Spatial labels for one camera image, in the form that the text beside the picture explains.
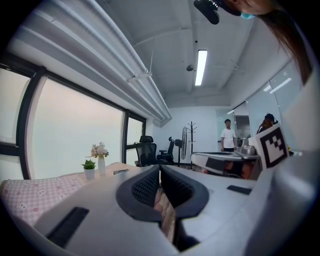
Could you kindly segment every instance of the flower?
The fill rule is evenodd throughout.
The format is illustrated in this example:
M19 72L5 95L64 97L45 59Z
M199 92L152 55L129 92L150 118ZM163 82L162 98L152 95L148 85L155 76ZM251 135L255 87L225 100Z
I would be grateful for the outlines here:
M98 152L99 155L102 155L105 150L104 150L104 148L101 146L101 147L99 147L96 151Z

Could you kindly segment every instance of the table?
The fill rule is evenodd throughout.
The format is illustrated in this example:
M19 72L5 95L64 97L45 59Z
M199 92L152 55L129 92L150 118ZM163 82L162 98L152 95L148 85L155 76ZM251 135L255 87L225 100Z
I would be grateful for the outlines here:
M94 179L87 179L84 172L80 172L79 174L77 174L77 176L85 183L89 183L89 182L96 181L98 179L102 179L105 177L112 177L114 175L114 171L120 171L120 170L124 170L124 169L128 169L129 171L134 171L134 170L138 170L139 168L140 167L129 165L126 163L115 162L115 163L109 164L105 167L105 175L100 175L99 171L96 169L96 170L94 170Z

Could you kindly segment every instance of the black office chair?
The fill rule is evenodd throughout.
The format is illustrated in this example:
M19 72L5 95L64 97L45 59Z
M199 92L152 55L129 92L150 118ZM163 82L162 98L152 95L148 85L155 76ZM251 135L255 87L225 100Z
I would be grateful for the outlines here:
M151 136L141 136L139 143L135 144L138 161L135 161L137 167L151 166L151 165L165 165L166 160L156 159L157 145Z
M174 163L174 146L175 146L175 140L172 139L172 137L169 138L170 145L168 150L159 150L160 154L156 156L156 159L161 160L164 159L168 161L169 163Z

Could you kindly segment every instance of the flower vase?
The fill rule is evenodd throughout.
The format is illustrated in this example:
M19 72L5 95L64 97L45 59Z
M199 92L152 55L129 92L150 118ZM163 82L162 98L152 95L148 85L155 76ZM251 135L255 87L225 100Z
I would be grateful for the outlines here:
M106 164L104 157L98 157L98 170L100 175L106 175Z

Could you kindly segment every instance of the fluorescent light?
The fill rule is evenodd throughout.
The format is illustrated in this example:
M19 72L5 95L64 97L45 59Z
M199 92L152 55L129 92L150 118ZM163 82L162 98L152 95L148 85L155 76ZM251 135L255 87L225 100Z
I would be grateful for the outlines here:
M268 85L266 88L264 88L263 90L265 91L265 92L267 92L267 91L269 91L271 89L271 86L270 85Z
M270 91L270 94L273 94L275 91L279 90L282 86L285 86L287 83L289 83L292 79L289 77L287 80L285 80L282 84L278 85L276 88L274 88L272 91Z
M195 86L200 86L202 84L202 79L204 78L205 67L207 62L207 50L198 51L198 67L196 69Z

